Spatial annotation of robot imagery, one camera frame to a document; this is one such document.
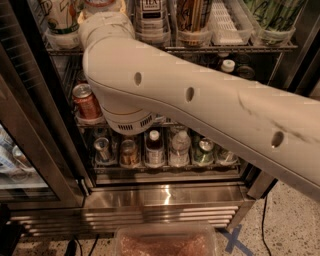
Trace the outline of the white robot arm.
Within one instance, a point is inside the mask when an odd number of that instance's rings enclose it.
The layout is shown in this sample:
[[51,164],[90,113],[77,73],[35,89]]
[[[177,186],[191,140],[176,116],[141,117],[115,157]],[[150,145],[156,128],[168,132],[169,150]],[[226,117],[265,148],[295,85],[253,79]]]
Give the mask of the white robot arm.
[[156,114],[208,137],[314,200],[320,199],[320,103],[187,62],[138,41],[121,12],[79,28],[83,70],[121,134]]

